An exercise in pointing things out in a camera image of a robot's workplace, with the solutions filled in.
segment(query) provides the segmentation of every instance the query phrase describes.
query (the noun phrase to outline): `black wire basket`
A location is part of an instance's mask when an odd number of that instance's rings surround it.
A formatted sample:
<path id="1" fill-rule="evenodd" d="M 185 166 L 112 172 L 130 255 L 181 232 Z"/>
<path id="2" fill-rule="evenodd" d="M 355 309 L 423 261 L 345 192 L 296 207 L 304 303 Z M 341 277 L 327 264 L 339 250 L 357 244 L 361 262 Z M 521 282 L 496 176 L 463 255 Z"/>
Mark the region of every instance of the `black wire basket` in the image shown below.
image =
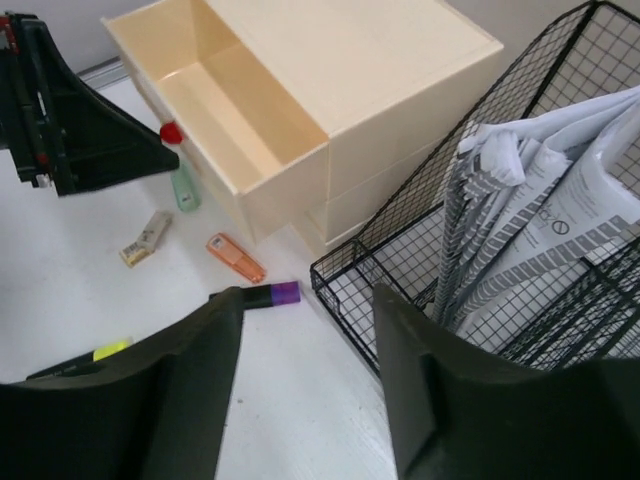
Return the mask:
<path id="1" fill-rule="evenodd" d="M 389 285 L 428 315 L 442 236 L 443 193 L 460 139 L 479 123 L 537 116 L 640 85 L 640 19 L 588 2 L 549 25 L 351 240 L 311 266 L 318 298 L 377 372 L 372 289 Z M 611 171 L 640 194 L 640 141 Z M 561 368 L 640 356 L 640 228 L 513 288 L 463 334 L 516 362 Z"/>

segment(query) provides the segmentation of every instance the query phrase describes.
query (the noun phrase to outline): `purple marker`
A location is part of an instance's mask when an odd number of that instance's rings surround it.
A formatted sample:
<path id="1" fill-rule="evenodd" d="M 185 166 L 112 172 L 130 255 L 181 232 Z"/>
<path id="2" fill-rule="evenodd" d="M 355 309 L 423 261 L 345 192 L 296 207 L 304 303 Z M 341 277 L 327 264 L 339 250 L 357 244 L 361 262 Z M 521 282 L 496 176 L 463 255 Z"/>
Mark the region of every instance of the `purple marker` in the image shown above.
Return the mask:
<path id="1" fill-rule="evenodd" d="M 209 300 L 216 295 L 217 293 L 209 295 Z M 242 299 L 245 310 L 300 303 L 300 287 L 298 282 L 286 282 L 243 288 Z"/>

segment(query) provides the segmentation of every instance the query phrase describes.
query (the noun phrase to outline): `purple cap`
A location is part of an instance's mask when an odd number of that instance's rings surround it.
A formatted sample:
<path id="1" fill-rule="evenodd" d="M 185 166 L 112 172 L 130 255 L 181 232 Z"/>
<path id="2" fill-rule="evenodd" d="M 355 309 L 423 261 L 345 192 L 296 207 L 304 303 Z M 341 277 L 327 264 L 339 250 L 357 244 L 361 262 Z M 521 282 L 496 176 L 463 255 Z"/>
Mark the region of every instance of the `purple cap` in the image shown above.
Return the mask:
<path id="1" fill-rule="evenodd" d="M 289 305 L 300 302 L 300 287 L 298 282 L 276 283 L 271 285 L 271 301 L 273 306 Z"/>

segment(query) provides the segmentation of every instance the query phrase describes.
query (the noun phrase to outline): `white table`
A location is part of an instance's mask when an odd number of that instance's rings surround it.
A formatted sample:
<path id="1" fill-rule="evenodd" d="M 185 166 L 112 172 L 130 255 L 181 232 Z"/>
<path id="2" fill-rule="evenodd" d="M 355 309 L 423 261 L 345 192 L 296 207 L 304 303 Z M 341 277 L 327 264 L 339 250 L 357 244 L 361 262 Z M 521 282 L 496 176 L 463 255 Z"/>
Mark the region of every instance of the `white table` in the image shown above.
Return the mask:
<path id="1" fill-rule="evenodd" d="M 129 81 L 103 93 L 157 131 Z M 204 248 L 219 231 L 241 236 L 200 190 L 193 214 L 177 210 L 168 175 L 58 199 L 20 183 L 0 153 L 0 381 L 142 340 L 210 292 L 242 285 Z M 118 251 L 158 209 L 176 212 L 173 225 L 155 254 L 127 268 Z M 304 299 L 246 314 L 217 479 L 395 478 L 381 387 L 313 295 L 311 254 L 290 228 L 250 251 L 269 282 L 302 281 Z"/>

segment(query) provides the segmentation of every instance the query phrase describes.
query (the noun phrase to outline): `box top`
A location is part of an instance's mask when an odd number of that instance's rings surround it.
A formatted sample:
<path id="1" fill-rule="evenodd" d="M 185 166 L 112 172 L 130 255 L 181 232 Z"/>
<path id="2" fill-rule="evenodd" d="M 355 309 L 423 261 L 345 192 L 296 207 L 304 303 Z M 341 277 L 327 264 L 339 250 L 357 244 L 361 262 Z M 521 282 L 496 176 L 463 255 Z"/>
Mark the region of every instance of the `box top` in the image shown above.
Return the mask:
<path id="1" fill-rule="evenodd" d="M 502 48 L 436 0 L 206 0 L 329 135 Z"/>

